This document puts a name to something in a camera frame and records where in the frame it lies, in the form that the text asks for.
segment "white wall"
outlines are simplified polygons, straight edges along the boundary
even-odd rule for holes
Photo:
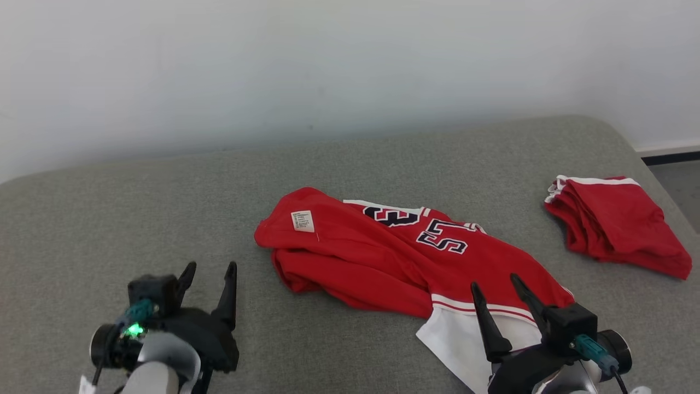
[[[0,182],[587,114],[700,144],[697,0],[0,0]]]

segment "folded red garment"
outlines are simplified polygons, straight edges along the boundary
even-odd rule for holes
[[[559,175],[545,207],[567,226],[567,247],[686,279],[692,260],[658,205],[634,179]]]

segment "white baseboard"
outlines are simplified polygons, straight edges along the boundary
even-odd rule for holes
[[[700,151],[700,140],[673,141],[663,144],[634,147],[640,157],[686,154]]]

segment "gray floor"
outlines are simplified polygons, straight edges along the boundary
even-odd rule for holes
[[[649,169],[700,233],[700,160],[651,165]]]

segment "green light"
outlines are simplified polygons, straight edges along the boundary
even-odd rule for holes
[[[137,337],[139,334],[144,333],[144,328],[141,327],[138,323],[134,323],[131,327],[127,328],[125,334],[130,336],[130,337]]]

